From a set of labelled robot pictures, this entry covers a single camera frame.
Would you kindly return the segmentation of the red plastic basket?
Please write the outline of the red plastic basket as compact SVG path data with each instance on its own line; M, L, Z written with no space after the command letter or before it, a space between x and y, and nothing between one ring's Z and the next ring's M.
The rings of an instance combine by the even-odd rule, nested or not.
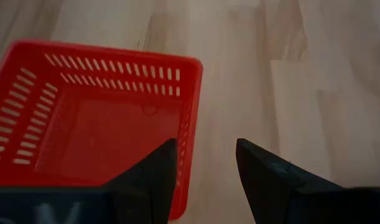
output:
M0 62L0 185L103 184L174 138L180 218L202 73L191 57L13 42Z

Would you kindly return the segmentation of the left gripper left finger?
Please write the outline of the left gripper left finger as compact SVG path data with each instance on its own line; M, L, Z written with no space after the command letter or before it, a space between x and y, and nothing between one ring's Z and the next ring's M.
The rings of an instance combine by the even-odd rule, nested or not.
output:
M167 224L177 178L177 140L170 138L103 185L113 224Z

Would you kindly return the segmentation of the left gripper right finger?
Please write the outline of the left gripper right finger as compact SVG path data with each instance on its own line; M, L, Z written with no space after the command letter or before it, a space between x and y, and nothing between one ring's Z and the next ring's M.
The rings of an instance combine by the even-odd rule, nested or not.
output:
M345 224L342 189L248 141L236 141L243 189L257 224Z

